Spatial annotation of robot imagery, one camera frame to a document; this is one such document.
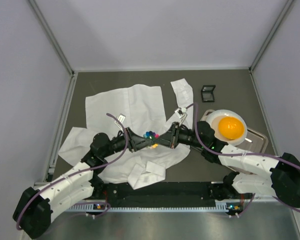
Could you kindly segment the white shirt garment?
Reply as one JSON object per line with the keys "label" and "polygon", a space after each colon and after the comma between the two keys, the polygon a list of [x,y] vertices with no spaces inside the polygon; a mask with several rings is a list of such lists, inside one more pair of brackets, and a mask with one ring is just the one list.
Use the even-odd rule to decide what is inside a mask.
{"label": "white shirt garment", "polygon": [[[73,127],[63,142],[58,155],[68,164],[76,165],[90,150],[93,137],[106,133],[110,138],[118,133],[115,117],[124,115],[123,125],[142,136],[148,131],[165,133],[180,119],[173,114],[166,118],[162,90],[159,86],[136,84],[88,96],[85,99],[86,127]],[[166,170],[185,159],[190,147],[184,144],[175,149],[164,146],[144,148],[132,153],[126,151],[116,162],[108,165],[98,176],[105,183],[129,183],[140,189],[166,178]]]}

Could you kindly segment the colourful pompom brooch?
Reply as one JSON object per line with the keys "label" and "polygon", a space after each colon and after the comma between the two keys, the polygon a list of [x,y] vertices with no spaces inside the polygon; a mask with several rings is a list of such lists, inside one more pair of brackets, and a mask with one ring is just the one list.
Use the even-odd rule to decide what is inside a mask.
{"label": "colourful pompom brooch", "polygon": [[[159,136],[160,136],[159,134],[157,134],[157,133],[155,133],[155,132],[153,132],[153,131],[146,131],[145,134],[143,135],[144,138],[149,139],[149,140],[155,140],[155,139],[157,139]],[[157,147],[158,147],[158,144],[155,143],[155,144],[149,146],[148,148],[150,148],[150,149],[155,149],[155,148],[157,148]]]}

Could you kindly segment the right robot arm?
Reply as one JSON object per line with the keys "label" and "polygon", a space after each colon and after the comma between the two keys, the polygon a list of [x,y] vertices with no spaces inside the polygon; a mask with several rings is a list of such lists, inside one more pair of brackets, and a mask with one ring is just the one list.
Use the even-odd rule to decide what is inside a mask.
{"label": "right robot arm", "polygon": [[216,138],[206,121],[197,122],[193,130],[173,122],[154,143],[171,149],[178,144],[201,147],[207,161],[237,170],[223,179],[228,188],[239,194],[273,196],[300,208],[300,161],[293,154],[273,156],[240,149]]}

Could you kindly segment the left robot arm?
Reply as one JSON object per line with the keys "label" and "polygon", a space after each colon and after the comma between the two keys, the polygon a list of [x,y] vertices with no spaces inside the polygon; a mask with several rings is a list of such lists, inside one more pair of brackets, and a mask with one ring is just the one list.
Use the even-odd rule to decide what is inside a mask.
{"label": "left robot arm", "polygon": [[91,197],[103,184],[99,174],[108,166],[107,157],[150,147],[156,138],[152,131],[139,136],[128,127],[113,139],[105,133],[96,134],[89,151],[69,171],[38,189],[28,187],[23,191],[12,215],[16,228],[32,239],[42,236],[61,213]]}

